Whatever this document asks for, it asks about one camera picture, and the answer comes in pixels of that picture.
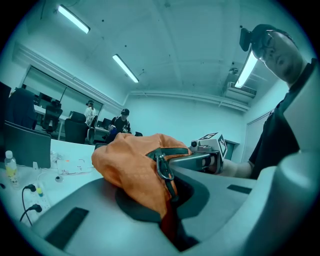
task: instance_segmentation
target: power strip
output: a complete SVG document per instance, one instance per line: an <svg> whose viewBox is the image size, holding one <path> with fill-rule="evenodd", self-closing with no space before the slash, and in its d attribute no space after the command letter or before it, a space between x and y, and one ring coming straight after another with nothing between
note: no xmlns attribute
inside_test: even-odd
<svg viewBox="0 0 320 256"><path fill-rule="evenodd" d="M28 211L28 216L29 216L32 224L35 223L39 219L39 217L41 215L43 215L51 207L51 204L50 204L49 199L47 197L43 183L39 181L38 183L33 183L33 185L36 188L38 188L38 187L41 188L43 196L39 196L37 191L31 192L29 189L24 190L23 198L24 198L25 208L28 209L29 207L31 207L34 204L40 205L42 208L41 212L36 212L35 210ZM25 223L26 225L30 226L27 217L24 217L22 222Z"/></svg>

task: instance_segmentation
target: window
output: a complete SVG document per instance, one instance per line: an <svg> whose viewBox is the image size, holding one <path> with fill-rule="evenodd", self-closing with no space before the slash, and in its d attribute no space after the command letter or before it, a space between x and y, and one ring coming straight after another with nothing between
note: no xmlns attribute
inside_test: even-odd
<svg viewBox="0 0 320 256"><path fill-rule="evenodd" d="M69 116L71 111L84 113L89 100L94 102L93 107L97 115L99 115L103 106L93 98L65 85L34 67L30 68L22 87L34 93L34 103L44 109L50 102L55 100L60 101L62 115L64 116Z"/></svg>

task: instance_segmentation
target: fluorescent tube light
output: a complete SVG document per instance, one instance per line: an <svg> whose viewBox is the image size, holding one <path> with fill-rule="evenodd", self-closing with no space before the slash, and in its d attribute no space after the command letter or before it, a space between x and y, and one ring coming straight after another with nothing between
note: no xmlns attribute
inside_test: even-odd
<svg viewBox="0 0 320 256"><path fill-rule="evenodd" d="M124 63L124 61L119 57L118 54L113 55L112 58L116 61L116 63L119 64L119 66L128 74L128 76L135 82L138 83L139 80L136 78L136 76L131 72L131 70L128 68L128 66Z"/></svg>
<svg viewBox="0 0 320 256"><path fill-rule="evenodd" d="M76 26L78 26L79 29L81 29L84 33L88 34L90 28L86 24L84 24L79 18L77 18L71 11L69 11L63 5L59 5L58 11L66 18L68 18L70 21L72 21Z"/></svg>
<svg viewBox="0 0 320 256"><path fill-rule="evenodd" d="M234 87L241 88L245 84L252 70L254 69L256 63L257 63L257 59L254 56L253 52L251 51L249 58L247 59L244 65L244 68L238 78L238 81L236 81Z"/></svg>

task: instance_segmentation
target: person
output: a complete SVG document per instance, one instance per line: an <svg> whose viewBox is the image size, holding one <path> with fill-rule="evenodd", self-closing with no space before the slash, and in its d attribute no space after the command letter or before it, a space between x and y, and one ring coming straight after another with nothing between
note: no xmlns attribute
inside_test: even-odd
<svg viewBox="0 0 320 256"><path fill-rule="evenodd" d="M86 104L88 107L84 111L85 123L89 127L94 117L97 115L96 109L94 108L94 101L89 100Z"/></svg>
<svg viewBox="0 0 320 256"><path fill-rule="evenodd" d="M110 131L109 135L105 139L105 143L112 142L118 133L131 133L130 123L127 120L129 116L129 109L125 108L121 111L121 116L115 116L108 126Z"/></svg>
<svg viewBox="0 0 320 256"><path fill-rule="evenodd" d="M307 63L289 34L272 25L257 25L247 37L254 56L286 82L289 91L269 114L249 161L234 163L224 160L218 172L221 171L222 176L257 179L262 169L277 166L284 157L299 151L298 142L284 117L284 111L298 95L315 67L318 67L318 62L312 59L311 63ZM217 172L216 164L208 169Z"/></svg>

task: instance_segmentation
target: orange bag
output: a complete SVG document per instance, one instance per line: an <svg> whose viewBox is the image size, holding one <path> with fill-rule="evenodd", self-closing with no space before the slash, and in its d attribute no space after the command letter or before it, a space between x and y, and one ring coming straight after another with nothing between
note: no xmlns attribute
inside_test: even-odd
<svg viewBox="0 0 320 256"><path fill-rule="evenodd" d="M168 155L166 160L192 154L182 142L164 134L136 137L118 133L109 145L97 148L91 159L107 181L122 188L141 205L158 212L163 220L170 211L171 194L157 173L157 163L147 156L158 148L187 149L187 154ZM174 182L171 184L177 194Z"/></svg>

